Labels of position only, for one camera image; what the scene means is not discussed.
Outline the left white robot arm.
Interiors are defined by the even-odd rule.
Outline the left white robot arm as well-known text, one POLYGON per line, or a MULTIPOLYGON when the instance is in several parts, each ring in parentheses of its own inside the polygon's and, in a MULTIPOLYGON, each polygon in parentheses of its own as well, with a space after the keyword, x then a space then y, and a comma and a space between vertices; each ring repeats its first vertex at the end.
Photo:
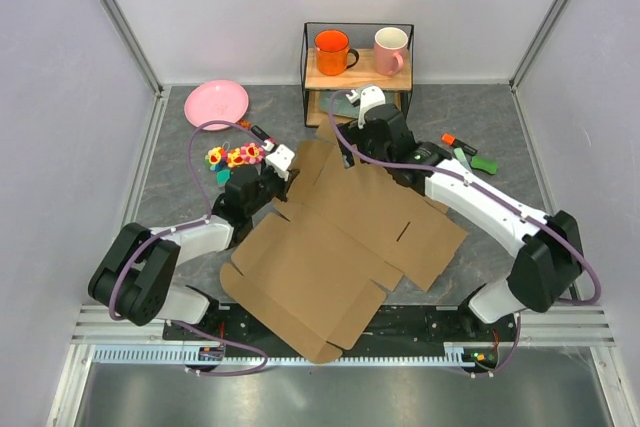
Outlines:
POLYGON ((125 225, 89 281, 89 296, 137 326, 177 320, 196 339, 211 339, 220 325, 218 314, 209 310, 213 300, 176 283, 176 267, 238 246, 253 229, 253 216, 275 198, 285 201, 298 174, 244 165, 232 172, 210 214, 171 227, 125 225))

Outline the brown cardboard box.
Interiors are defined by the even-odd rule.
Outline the brown cardboard box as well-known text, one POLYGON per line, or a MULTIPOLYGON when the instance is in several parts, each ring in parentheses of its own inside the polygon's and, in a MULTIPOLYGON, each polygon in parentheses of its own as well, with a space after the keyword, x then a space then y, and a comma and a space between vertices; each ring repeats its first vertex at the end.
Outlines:
MULTIPOLYGON (((445 206, 394 182, 381 167, 344 167, 328 122, 300 144, 300 170, 220 271, 224 292, 245 309, 292 313, 371 302, 379 308, 402 278, 428 290, 464 241, 445 206)), ((316 364, 343 354, 300 354, 316 364)))

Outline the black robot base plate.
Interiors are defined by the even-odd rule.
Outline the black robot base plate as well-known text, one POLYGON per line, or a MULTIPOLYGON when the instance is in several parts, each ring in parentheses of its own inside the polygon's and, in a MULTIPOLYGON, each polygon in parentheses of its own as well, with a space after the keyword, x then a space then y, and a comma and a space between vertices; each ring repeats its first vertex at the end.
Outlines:
POLYGON ((245 309, 237 303, 215 304, 195 328, 227 341, 259 347, 271 355, 318 353, 324 347, 348 354, 357 351, 446 342, 479 342, 490 346, 511 342, 516 321, 509 315, 493 324, 474 320, 457 307, 382 305, 371 302, 346 309, 333 306, 292 313, 275 305, 245 309))

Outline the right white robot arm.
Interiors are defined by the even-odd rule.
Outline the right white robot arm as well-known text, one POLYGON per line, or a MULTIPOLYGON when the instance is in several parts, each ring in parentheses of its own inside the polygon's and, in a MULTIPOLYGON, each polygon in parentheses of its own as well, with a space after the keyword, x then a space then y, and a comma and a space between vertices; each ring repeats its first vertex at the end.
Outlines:
POLYGON ((478 178, 445 149, 418 142, 391 104, 349 123, 331 125, 347 167, 356 159, 387 170, 400 185, 440 202, 488 233, 514 259, 510 273, 467 300, 458 328, 477 341, 501 318, 546 312, 583 273, 585 259, 574 217, 532 209, 478 178))

